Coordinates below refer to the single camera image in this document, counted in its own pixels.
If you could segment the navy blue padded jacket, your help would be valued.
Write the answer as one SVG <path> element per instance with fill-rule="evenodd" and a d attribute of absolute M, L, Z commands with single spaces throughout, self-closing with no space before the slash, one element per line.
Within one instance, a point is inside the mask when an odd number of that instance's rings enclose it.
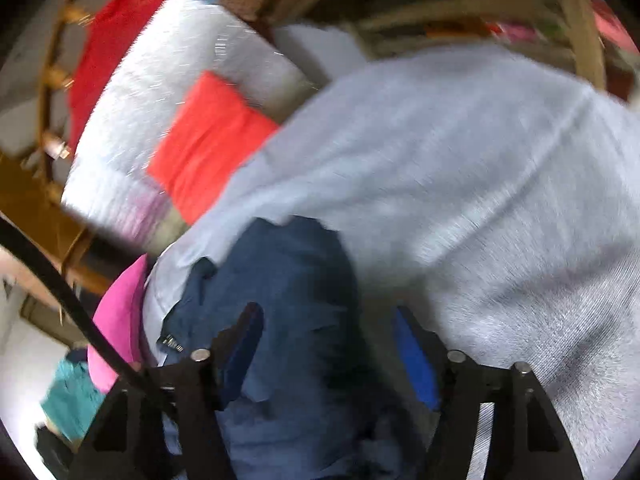
<path fill-rule="evenodd" d="M 265 327 L 240 396 L 218 416 L 241 479 L 411 479 L 423 446 L 364 341 L 338 235 L 311 218 L 253 221 L 222 263 L 198 259 L 157 349 L 210 344 L 247 304 Z"/>

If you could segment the pink pillow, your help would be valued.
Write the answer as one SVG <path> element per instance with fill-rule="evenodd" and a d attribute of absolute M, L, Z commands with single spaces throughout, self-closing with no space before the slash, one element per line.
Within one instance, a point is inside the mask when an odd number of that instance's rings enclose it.
<path fill-rule="evenodd" d="M 128 364 L 143 362 L 140 349 L 142 301 L 148 257 L 142 255 L 107 289 L 93 323 Z"/>

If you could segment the grey bed sheet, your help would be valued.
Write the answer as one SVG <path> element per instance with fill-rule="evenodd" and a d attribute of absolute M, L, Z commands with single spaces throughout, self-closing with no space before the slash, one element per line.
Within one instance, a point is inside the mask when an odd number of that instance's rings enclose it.
<path fill-rule="evenodd" d="M 588 479 L 639 440 L 639 117 L 570 75 L 497 48 L 371 64 L 303 106 L 154 266 L 155 338 L 194 263 L 222 263 L 257 219 L 335 232 L 359 326 L 417 434 L 430 431 L 392 344 L 410 304 L 445 344 L 529 363 Z"/>

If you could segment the teal shirt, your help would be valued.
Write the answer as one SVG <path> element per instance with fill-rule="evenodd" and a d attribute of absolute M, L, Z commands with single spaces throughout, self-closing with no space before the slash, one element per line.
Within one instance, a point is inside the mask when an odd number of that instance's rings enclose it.
<path fill-rule="evenodd" d="M 85 437 L 104 399 L 89 375 L 88 349 L 80 347 L 58 362 L 41 407 L 60 434 L 75 442 Z"/>

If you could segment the black bag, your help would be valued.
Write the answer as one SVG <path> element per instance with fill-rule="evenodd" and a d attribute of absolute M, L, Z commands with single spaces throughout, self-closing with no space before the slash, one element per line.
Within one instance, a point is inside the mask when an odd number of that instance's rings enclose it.
<path fill-rule="evenodd" d="M 36 428 L 36 450 L 56 480 L 70 478 L 70 467 L 75 458 L 72 449 L 46 426 Z"/>

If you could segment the orange red pillow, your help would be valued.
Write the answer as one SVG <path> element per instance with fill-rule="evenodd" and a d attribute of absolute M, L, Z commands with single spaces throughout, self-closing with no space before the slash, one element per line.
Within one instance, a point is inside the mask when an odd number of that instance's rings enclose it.
<path fill-rule="evenodd" d="M 182 220 L 193 224 L 278 129 L 230 82 L 204 72 L 186 94 L 146 173 L 168 194 Z"/>

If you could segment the wooden pillar cabinet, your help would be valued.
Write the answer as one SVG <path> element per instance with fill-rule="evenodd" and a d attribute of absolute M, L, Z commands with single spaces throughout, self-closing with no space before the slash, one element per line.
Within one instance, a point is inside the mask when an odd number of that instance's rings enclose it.
<path fill-rule="evenodd" d="M 112 280 L 82 262 L 92 233 L 50 200 L 46 187 L 20 163 L 1 154 L 1 215 L 13 223 L 70 285 L 102 295 Z"/>

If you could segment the wooden stair railing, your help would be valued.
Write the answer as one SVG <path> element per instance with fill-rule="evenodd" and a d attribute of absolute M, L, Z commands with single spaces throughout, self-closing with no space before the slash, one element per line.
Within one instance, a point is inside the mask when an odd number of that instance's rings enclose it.
<path fill-rule="evenodd" d="M 52 128 L 52 96 L 55 92 L 67 92 L 72 88 L 74 76 L 58 64 L 61 53 L 63 32 L 67 27 L 87 28 L 94 20 L 94 12 L 81 6 L 77 0 L 63 0 L 52 30 L 51 40 L 44 56 L 43 68 L 38 84 L 36 149 L 40 155 L 36 177 L 40 177 L 44 190 L 52 202 L 58 203 L 63 193 L 63 185 L 55 182 L 53 163 L 62 159 L 71 162 L 72 149 Z"/>

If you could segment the silver foil wrapped headboard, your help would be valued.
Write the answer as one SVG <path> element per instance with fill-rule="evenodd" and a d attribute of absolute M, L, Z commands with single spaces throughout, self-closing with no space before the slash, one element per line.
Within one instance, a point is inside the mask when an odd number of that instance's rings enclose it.
<path fill-rule="evenodd" d="M 157 255 L 184 232 L 186 224 L 146 168 L 206 70 L 276 122 L 316 91 L 297 66 L 222 6 L 165 0 L 86 123 L 62 194 L 70 214 L 128 252 Z"/>

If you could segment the red blanket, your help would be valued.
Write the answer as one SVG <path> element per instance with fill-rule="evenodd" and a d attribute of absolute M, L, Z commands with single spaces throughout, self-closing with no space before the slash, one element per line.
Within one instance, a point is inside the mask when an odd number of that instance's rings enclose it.
<path fill-rule="evenodd" d="M 68 94 L 72 150 L 114 70 L 163 2 L 110 0 L 92 20 Z"/>

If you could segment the wooden table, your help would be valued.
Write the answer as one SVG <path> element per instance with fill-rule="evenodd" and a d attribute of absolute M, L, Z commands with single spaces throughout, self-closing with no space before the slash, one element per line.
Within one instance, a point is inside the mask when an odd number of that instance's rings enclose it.
<path fill-rule="evenodd" d="M 279 0 L 270 20 L 341 27 L 368 58 L 500 44 L 632 103 L 639 24 L 615 0 Z"/>

